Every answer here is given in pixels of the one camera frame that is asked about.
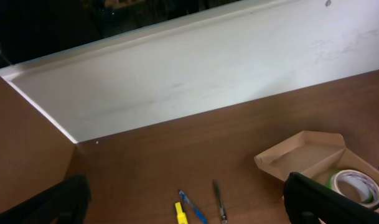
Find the green tape roll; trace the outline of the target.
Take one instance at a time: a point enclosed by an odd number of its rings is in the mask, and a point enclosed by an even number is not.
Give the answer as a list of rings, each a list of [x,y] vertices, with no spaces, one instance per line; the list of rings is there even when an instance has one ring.
[[[357,203],[372,203],[374,196],[363,176],[347,170],[341,170],[334,173],[327,187],[331,190],[357,202]]]

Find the blue ballpoint pen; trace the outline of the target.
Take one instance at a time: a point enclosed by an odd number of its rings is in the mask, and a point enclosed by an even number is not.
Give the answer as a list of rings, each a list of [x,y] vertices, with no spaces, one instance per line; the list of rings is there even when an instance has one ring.
[[[194,211],[196,217],[203,223],[208,224],[208,221],[205,215],[200,211],[200,209],[190,201],[190,198],[184,193],[183,190],[178,190],[180,198]]]

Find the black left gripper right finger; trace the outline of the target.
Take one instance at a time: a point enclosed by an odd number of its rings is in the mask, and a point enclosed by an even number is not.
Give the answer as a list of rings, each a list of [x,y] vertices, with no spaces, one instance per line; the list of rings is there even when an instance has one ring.
[[[291,224],[379,224],[379,213],[298,172],[289,174],[283,197]]]

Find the yellow highlighter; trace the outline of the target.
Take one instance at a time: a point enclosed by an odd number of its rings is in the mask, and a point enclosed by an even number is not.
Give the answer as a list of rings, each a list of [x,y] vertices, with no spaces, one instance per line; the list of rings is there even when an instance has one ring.
[[[188,220],[187,220],[185,212],[182,209],[181,203],[176,202],[174,206],[175,206],[175,211],[177,214],[176,217],[177,217],[178,224],[188,224]]]

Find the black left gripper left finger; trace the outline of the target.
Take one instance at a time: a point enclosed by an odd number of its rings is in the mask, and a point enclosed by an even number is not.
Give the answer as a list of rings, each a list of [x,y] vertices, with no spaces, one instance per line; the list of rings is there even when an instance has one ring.
[[[0,213],[0,223],[82,224],[91,201],[84,175],[74,175]]]

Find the white masking tape roll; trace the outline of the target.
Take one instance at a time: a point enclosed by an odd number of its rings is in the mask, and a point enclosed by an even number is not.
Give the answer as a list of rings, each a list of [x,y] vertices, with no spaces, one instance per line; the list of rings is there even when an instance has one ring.
[[[337,171],[328,178],[326,186],[364,207],[375,209],[379,206],[379,185],[357,170]]]

